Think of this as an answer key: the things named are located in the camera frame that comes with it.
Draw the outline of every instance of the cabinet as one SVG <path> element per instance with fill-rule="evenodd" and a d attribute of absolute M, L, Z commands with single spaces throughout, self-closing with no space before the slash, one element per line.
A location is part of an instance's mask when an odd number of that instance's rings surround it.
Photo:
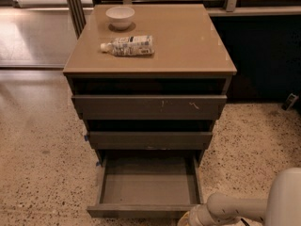
<path fill-rule="evenodd" d="M 202 203 L 198 165 L 236 69 L 203 5 L 132 5 L 115 30 L 99 5 L 64 69 L 74 108 L 102 164 L 92 217 L 180 218 Z M 153 35 L 155 54 L 99 51 L 116 37 Z"/>

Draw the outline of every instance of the plastic bottle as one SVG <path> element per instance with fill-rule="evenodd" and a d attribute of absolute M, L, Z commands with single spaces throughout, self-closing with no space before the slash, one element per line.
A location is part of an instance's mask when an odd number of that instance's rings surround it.
<path fill-rule="evenodd" d="M 102 43 L 101 51 L 116 57 L 149 56 L 154 53 L 152 35 L 115 38 Z"/>

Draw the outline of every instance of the wooden tabletop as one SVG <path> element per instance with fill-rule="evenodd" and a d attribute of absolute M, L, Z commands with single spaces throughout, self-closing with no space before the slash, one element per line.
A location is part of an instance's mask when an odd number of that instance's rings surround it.
<path fill-rule="evenodd" d="M 92 11 L 66 66 L 69 73 L 236 74 L 229 54 L 203 5 L 130 5 L 134 22 L 115 30 L 105 12 Z M 117 37 L 153 35 L 153 56 L 116 57 L 100 51 Z"/>

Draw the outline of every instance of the white bowl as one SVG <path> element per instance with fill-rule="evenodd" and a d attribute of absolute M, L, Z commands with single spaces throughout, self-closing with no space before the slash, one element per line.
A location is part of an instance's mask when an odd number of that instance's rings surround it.
<path fill-rule="evenodd" d="M 106 11 L 110 24 L 117 30 L 127 29 L 132 24 L 135 11 L 129 7 L 113 7 Z"/>

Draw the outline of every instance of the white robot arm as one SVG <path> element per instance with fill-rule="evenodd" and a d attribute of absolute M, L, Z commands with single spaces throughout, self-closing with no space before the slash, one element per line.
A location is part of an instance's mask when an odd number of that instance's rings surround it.
<path fill-rule="evenodd" d="M 178 226 L 228 225 L 241 218 L 258 221 L 264 226 L 300 226 L 301 169 L 282 171 L 272 184 L 268 200 L 241 200 L 214 193 L 207 203 L 193 207 Z"/>

